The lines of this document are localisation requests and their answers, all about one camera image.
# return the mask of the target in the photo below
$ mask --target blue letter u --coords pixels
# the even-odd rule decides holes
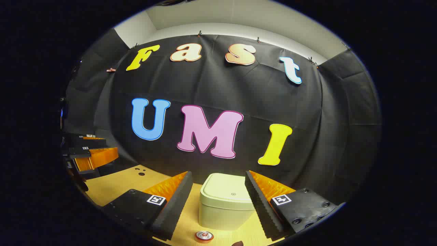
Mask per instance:
[[[149,101],[144,98],[135,98],[132,100],[132,130],[134,133],[145,140],[156,140],[163,134],[165,110],[170,107],[170,102],[167,100],[157,99],[153,101],[155,107],[155,124],[153,129],[147,130],[143,125],[144,108],[149,104]]]

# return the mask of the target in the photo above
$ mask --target pink letter m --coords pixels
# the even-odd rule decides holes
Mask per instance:
[[[177,144],[178,149],[193,152],[196,149],[192,144],[194,136],[200,152],[205,153],[214,139],[217,139],[211,155],[226,159],[235,157],[234,140],[238,124],[243,121],[241,113],[223,111],[212,127],[209,127],[201,107],[185,105],[180,110],[185,115],[185,122],[182,140]]]

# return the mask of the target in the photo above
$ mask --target red bottle cap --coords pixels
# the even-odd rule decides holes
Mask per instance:
[[[200,231],[200,232],[196,232],[194,237],[196,238],[197,242],[209,243],[214,238],[214,235],[207,231]]]

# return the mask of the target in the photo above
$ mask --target wooden table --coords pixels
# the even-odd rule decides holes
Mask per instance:
[[[87,180],[87,186],[89,188],[87,194],[96,204],[104,206],[129,189],[145,190],[168,178],[170,178],[170,176],[138,165],[121,172]],[[154,238],[155,240],[173,246],[204,245],[194,241],[194,233],[198,231],[209,231],[214,235],[214,239],[208,244],[211,246],[231,246],[238,241],[243,241],[245,246],[265,246],[282,240],[272,241],[266,238],[256,212],[235,231],[220,231],[201,227],[198,223],[201,187],[201,184],[193,184],[190,195],[174,230],[172,240],[162,241]]]

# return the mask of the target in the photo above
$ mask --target white box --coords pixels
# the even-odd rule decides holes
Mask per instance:
[[[244,185],[244,176],[210,174],[200,189],[200,226],[233,231],[253,214],[255,208]]]

